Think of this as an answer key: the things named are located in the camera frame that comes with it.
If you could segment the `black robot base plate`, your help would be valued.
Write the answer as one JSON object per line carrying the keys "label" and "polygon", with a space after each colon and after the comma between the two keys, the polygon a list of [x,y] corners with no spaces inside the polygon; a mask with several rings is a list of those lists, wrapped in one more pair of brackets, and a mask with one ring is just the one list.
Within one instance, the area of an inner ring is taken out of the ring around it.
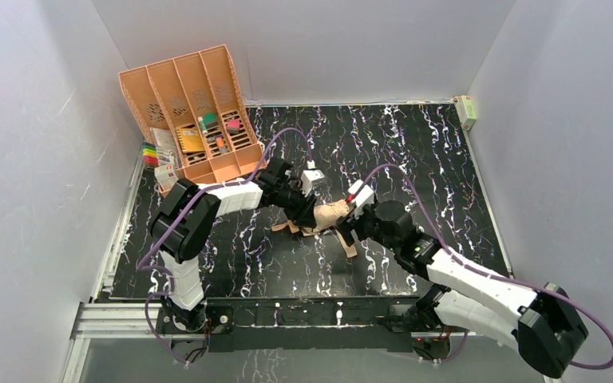
{"label": "black robot base plate", "polygon": [[213,353],[255,349],[385,349],[444,357],[464,333],[428,314],[409,314],[412,296],[208,298],[205,325],[187,328],[166,310],[156,331],[172,340],[210,337]]}

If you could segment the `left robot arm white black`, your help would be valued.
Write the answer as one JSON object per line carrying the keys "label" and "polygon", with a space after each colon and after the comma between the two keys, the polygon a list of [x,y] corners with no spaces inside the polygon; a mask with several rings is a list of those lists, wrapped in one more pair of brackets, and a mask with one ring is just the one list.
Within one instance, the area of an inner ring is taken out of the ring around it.
{"label": "left robot arm white black", "polygon": [[309,161],[305,170],[295,174],[292,164],[278,157],[241,180],[220,184],[178,180],[150,225],[169,278],[170,287],[161,299],[163,307],[186,322],[201,321],[205,297],[198,256],[217,218],[275,206],[282,208],[294,225],[314,228],[313,189],[323,180],[314,162]]}

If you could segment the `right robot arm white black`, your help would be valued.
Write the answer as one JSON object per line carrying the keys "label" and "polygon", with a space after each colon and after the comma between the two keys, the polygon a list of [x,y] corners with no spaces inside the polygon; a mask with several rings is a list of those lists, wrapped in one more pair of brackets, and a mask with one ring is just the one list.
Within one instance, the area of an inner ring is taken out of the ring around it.
{"label": "right robot arm white black", "polygon": [[538,373],[558,379],[588,337],[561,287],[519,286],[440,244],[413,224],[398,201],[368,203],[338,219],[349,244],[371,239],[394,253],[402,269],[433,284],[416,311],[471,330],[518,352]]}

